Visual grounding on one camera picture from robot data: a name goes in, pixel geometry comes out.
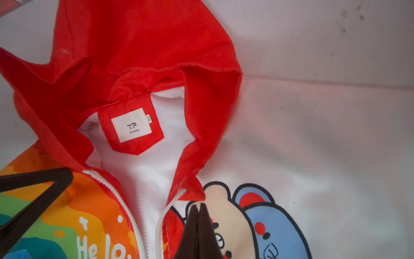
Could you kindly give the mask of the rainbow kids hooded jacket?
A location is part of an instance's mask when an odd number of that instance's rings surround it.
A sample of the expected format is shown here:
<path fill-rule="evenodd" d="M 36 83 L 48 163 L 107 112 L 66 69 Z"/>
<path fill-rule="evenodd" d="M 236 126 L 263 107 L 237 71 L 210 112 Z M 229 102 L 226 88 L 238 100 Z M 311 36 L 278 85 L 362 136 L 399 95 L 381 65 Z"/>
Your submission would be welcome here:
<path fill-rule="evenodd" d="M 1 75 L 37 135 L 1 176 L 74 177 L 3 259 L 174 259 L 202 203 L 223 259 L 414 256 L 413 90 L 245 77 L 201 1 L 60 1 Z"/>

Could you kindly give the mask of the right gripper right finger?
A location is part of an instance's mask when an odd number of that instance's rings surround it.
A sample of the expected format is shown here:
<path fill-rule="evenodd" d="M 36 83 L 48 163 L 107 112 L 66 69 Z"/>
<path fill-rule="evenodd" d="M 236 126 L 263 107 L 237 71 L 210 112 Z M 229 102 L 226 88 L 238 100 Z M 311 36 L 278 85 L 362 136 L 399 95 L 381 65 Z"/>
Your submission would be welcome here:
<path fill-rule="evenodd" d="M 222 259 L 206 204 L 200 204 L 198 216 L 198 252 L 200 259 Z"/>

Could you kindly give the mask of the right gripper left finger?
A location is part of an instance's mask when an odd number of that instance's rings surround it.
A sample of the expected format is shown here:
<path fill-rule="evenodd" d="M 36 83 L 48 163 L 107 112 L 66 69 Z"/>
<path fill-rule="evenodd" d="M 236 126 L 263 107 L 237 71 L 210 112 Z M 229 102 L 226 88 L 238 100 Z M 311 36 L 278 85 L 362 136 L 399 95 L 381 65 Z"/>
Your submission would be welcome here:
<path fill-rule="evenodd" d="M 187 221 L 184 226 L 183 235 L 180 245 L 177 249 L 174 259 L 198 259 L 198 209 L 193 205 L 190 208 Z"/>

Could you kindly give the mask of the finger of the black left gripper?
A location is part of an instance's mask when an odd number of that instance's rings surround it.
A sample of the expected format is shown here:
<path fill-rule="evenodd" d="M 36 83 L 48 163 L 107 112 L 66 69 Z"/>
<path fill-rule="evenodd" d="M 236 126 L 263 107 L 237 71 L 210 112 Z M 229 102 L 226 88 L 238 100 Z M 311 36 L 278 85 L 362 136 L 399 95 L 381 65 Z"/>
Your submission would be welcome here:
<path fill-rule="evenodd" d="M 41 183 L 52 183 L 41 195 L 1 225 L 1 257 L 6 256 L 38 218 L 69 187 L 73 179 L 71 170 L 66 167 L 1 176 L 2 193 Z"/>

